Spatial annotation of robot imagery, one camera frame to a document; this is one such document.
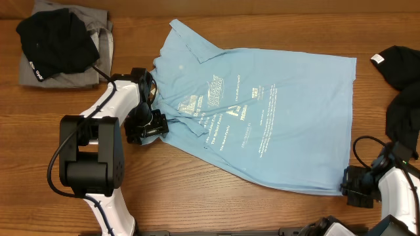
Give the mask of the light blue t-shirt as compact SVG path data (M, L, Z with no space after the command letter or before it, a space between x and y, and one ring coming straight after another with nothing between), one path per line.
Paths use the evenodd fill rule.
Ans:
M340 194L355 58L220 49L179 20L170 26L152 70L165 143L265 187Z

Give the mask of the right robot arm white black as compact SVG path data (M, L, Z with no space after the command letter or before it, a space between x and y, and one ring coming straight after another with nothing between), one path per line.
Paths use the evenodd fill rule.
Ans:
M405 168L393 167L380 178L381 221L366 235L419 234L419 170L412 165ZM297 235L356 236L356 232L328 217L305 226Z

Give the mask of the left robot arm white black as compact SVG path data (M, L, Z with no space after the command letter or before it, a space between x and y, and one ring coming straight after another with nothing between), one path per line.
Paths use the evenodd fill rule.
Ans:
M138 224L122 195L125 174L123 141L144 145L169 132L167 119L152 109L156 82L144 68L114 74L105 93L80 115L60 122L61 184L93 211L102 235L139 235Z

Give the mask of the folded grey garment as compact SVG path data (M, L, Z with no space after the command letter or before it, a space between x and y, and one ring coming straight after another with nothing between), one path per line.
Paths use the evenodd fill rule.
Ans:
M38 0L34 3L32 13L67 8L82 20L90 33L96 48L99 59L95 66L106 73L111 72L112 58L114 53L114 39L112 35L113 24L108 20L108 11L92 9L78 5L63 5L51 1ZM47 89L72 89L72 88L93 88L105 78L98 74L93 68L83 73L54 75L44 81L38 81L32 71L28 59L23 55L19 65L19 84L29 87L40 87Z

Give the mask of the folded black garment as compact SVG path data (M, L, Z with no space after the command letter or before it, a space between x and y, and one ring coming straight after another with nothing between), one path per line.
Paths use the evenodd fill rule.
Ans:
M67 8L37 12L16 32L39 82L59 73L83 73L100 58L84 22Z

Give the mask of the unfolded black garment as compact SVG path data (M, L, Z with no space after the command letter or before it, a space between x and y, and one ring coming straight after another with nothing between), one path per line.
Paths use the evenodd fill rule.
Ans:
M391 46L370 58L385 81L398 94L386 111L385 133L393 142L400 142L419 158L419 51Z

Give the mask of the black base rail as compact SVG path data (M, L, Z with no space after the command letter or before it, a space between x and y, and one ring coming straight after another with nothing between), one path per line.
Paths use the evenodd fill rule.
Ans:
M307 236L309 233L302 227L282 227L277 230L248 230L248 231L194 231L170 232L136 230L138 236Z

